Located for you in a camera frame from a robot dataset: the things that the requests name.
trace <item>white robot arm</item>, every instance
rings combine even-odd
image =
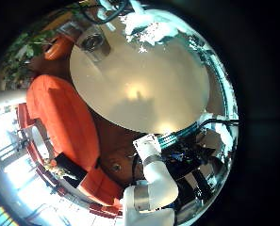
[[[125,226],[173,226],[174,210],[160,209],[178,196],[178,187],[161,161],[160,146],[154,135],[134,141],[143,164],[146,185],[129,186],[124,191],[123,218]]]

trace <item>table top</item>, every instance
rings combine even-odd
[[[141,46],[126,41],[124,25],[102,27],[111,47],[92,62],[77,46],[70,60],[76,90],[105,119],[143,133],[163,134],[198,120],[209,97],[206,67],[178,39],[165,45]]]

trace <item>glass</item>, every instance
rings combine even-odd
[[[78,46],[93,62],[104,59],[110,53],[110,45],[100,27],[90,26],[76,41]]]

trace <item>green leaves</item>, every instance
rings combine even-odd
[[[37,31],[32,36],[24,32],[10,45],[1,63],[8,89],[17,88],[22,80],[28,78],[30,70],[26,62],[42,54],[43,45],[48,44],[55,35],[54,30]]]

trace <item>chair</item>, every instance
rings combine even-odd
[[[96,166],[100,149],[95,124],[72,85],[51,75],[41,75],[29,87],[26,104],[30,118],[40,119],[45,126],[55,156],[65,153],[87,172],[77,188],[104,206],[120,209],[123,190]]]
[[[44,52],[45,59],[56,60],[67,57],[73,50],[74,43],[64,37],[57,35],[52,40],[52,44]]]

